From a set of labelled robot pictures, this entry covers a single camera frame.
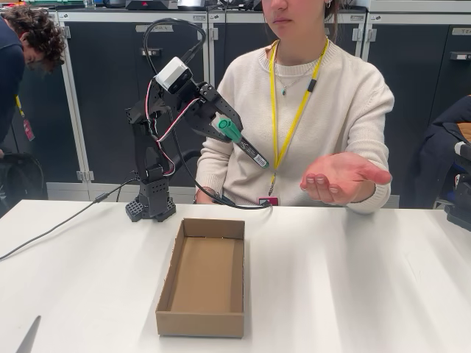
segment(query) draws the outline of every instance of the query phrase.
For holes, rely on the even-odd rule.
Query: open palm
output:
[[[302,175],[301,188],[314,200],[347,204],[370,197],[375,184],[391,181],[388,171],[352,152],[329,154],[314,160]]]

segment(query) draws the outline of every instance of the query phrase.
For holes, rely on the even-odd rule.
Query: marker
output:
[[[220,118],[218,123],[218,128],[232,140],[237,146],[241,148],[250,158],[253,159],[261,168],[268,168],[269,163],[258,153],[257,149],[252,146],[252,144],[242,136],[241,132],[238,131],[238,128],[232,120],[229,118]]]

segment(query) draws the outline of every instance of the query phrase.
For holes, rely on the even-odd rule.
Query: jacket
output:
[[[427,128],[406,174],[400,208],[433,208],[455,161],[455,145],[468,142],[458,126],[463,122],[471,123],[471,96],[457,101]]]

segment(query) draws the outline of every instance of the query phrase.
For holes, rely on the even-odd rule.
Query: dark jacket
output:
[[[457,101],[428,127],[408,169],[401,208],[433,207],[456,158],[456,143],[467,142],[457,125],[461,122],[471,122],[471,96]]]
[[[0,16],[0,143],[7,135],[15,113],[15,96],[24,66],[21,41]]]

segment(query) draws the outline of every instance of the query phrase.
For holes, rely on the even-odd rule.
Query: white knit sweater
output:
[[[269,161],[260,168],[238,146],[208,138],[198,161],[197,181],[223,193],[236,204],[256,204],[267,196],[273,174],[272,106],[270,100],[267,49],[259,49],[234,60],[218,88],[241,116],[242,135]],[[304,77],[282,95],[276,79],[278,151],[308,83],[311,64],[276,65],[287,85]],[[283,206],[322,204],[300,189],[301,176],[317,158],[329,153],[355,152],[387,170],[388,149],[384,144],[385,114],[392,110],[394,97],[380,72],[371,64],[349,55],[333,43],[322,59],[318,81],[306,104],[285,157],[277,170],[273,196]],[[376,185],[367,200],[347,206],[370,213],[387,201],[390,185]]]

